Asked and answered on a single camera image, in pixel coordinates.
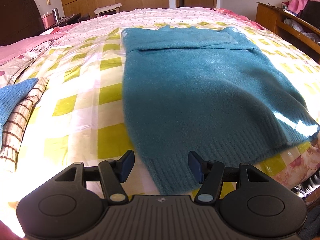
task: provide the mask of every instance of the pink basket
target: pink basket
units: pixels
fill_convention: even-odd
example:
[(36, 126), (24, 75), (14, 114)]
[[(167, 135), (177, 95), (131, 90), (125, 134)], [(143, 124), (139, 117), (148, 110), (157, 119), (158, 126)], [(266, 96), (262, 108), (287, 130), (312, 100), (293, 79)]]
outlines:
[(45, 29), (49, 28), (50, 26), (56, 23), (54, 21), (54, 17), (52, 13), (49, 13), (46, 16), (42, 17), (42, 22)]

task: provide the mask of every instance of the headboard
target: headboard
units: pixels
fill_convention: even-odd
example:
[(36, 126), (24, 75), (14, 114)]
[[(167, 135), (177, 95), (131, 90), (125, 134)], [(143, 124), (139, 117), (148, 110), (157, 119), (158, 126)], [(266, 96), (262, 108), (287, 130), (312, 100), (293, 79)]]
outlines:
[(0, 46), (9, 45), (44, 31), (34, 0), (0, 0)]

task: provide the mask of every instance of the bed sheet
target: bed sheet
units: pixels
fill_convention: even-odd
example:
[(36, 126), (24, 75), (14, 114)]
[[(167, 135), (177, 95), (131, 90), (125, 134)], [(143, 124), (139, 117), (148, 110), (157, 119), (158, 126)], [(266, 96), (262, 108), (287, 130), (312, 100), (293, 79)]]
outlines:
[[(18, 82), (32, 77), (50, 80), (27, 125), (17, 171), (6, 180), (14, 185), (6, 191), (6, 201), (20, 200), (73, 162), (93, 166), (105, 159), (118, 159), (133, 148), (121, 100), (125, 62), (121, 31), (127, 27), (156, 30), (165, 25), (237, 28), (288, 77), (319, 122), (319, 65), (270, 31), (204, 8), (143, 9), (99, 17), (74, 26), (20, 76)], [(317, 141), (313, 145), (306, 142), (255, 166), (292, 188), (320, 167), (319, 152)], [(123, 187), (129, 196), (158, 194), (138, 155)], [(98, 183), (88, 183), (88, 188), (102, 197)], [(221, 196), (234, 188), (234, 183), (224, 183)]]

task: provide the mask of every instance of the sweater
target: sweater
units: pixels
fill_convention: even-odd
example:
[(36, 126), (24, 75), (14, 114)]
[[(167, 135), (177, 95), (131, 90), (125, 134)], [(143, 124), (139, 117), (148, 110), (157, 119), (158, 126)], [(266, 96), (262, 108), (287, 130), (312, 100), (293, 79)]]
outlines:
[(27, 79), (16, 85), (5, 86), (0, 89), (0, 141), (2, 143), (3, 125), (15, 106), (29, 93), (38, 82), (37, 78)]
[(161, 194), (199, 187), (191, 150), (237, 167), (311, 140), (319, 125), (290, 81), (236, 28), (127, 28), (124, 119)]

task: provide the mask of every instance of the pink cloth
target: pink cloth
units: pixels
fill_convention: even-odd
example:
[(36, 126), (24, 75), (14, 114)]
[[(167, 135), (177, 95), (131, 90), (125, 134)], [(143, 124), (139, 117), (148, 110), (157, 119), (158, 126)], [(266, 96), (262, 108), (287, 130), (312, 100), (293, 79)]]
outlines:
[(246, 16), (243, 16), (243, 15), (238, 15), (236, 13), (234, 13), (233, 11), (230, 11), (228, 9), (223, 9), (223, 8), (216, 8), (216, 9), (210, 9), (210, 10), (214, 10), (214, 11), (217, 11), (219, 13), (222, 13), (222, 14), (227, 14), (228, 16), (234, 18), (234, 19), (237, 19), (243, 23), (246, 23), (254, 28), (257, 28), (258, 30), (265, 30), (265, 28), (263, 26), (261, 26), (259, 23), (256, 23), (252, 20), (249, 20)]
[(7, 46), (0, 47), (0, 66), (9, 60), (34, 49), (46, 41), (55, 41), (61, 38), (63, 34), (47, 34), (30, 37)]
[(298, 14), (300, 11), (302, 11), (305, 8), (308, 1), (309, 0), (291, 0), (288, 6), (288, 10)]

